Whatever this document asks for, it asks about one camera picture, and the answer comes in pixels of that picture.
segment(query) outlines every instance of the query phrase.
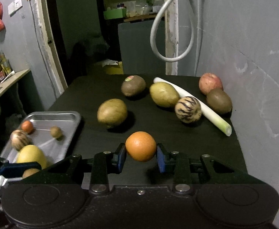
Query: leek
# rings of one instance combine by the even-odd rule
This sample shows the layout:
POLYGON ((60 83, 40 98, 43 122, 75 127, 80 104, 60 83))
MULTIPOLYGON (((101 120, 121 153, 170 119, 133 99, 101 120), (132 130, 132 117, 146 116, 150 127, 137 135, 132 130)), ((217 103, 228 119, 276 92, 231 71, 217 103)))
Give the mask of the leek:
MULTIPOLYGON (((172 85, 175 90, 179 93, 180 98, 185 97, 185 96, 192 96, 194 98, 196 98, 195 96, 193 96, 192 94, 190 94, 189 92, 187 92, 186 90, 180 88, 179 86, 172 84, 166 80, 163 80, 159 77, 156 77, 153 80, 154 83, 157 82, 165 82, 168 83, 170 85, 172 85)), ((212 109, 210 109, 208 106, 206 106, 203 102, 201 102, 198 98, 196 98, 200 105, 201 105, 201 110, 202 110, 202 114, 209 119, 209 121, 211 121, 216 127, 218 127, 226 136, 230 136, 232 134, 232 127, 230 124, 228 124, 223 118, 221 118, 218 114, 216 114, 212 109)))

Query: stainless steel tray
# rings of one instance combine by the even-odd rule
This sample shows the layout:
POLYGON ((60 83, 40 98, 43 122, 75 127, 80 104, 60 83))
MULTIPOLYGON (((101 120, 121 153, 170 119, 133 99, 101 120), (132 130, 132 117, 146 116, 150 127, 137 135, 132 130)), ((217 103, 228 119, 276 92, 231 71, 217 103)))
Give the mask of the stainless steel tray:
MULTIPOLYGON (((81 116, 78 112, 34 112, 28 115, 22 122, 31 121, 34 132, 29 135, 32 144, 39 147, 45 154, 49 165, 59 162, 65 158, 70 142, 80 123, 81 116), (58 126, 63 132, 63 138, 56 140, 50 135, 50 128, 58 126)), ((4 147, 1 157, 14 163, 18 152, 11 147, 10 140, 4 147)))

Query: yellow box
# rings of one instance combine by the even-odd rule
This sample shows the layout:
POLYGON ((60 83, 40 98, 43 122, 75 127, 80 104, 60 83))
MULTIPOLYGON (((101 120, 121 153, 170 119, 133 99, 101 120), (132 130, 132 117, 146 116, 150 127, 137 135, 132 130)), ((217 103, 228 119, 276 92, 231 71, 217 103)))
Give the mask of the yellow box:
POLYGON ((122 62, 119 62, 118 65, 106 65, 103 67, 106 74, 109 75, 120 75, 124 74, 123 68, 122 68, 122 62))

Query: orange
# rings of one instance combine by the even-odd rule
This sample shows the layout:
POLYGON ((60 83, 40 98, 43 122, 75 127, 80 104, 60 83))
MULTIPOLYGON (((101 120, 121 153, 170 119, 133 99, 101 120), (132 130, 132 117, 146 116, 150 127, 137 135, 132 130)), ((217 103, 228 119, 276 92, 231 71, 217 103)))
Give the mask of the orange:
POLYGON ((27 133, 31 133, 34 130, 34 125, 30 121, 24 121, 21 129, 27 133))
POLYGON ((154 138, 144 131, 137 131, 126 140, 126 150, 136 161, 147 162, 153 158, 157 150, 154 138))

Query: screw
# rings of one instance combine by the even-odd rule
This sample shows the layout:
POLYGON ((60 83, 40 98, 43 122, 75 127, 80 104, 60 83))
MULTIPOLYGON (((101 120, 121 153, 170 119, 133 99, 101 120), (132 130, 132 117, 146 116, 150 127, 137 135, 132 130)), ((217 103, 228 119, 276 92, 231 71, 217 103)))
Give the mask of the screw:
POLYGON ((104 184, 94 184, 92 187, 92 191, 96 192, 96 193, 101 193, 106 191, 106 185, 104 184))
POLYGON ((187 184, 177 184, 175 188, 179 192, 187 192, 190 190, 190 186, 187 184))
POLYGON ((138 190, 138 191, 137 191, 137 194, 139 194, 139 195, 145 194, 145 191, 142 190, 142 189, 141 189, 141 190, 138 190))

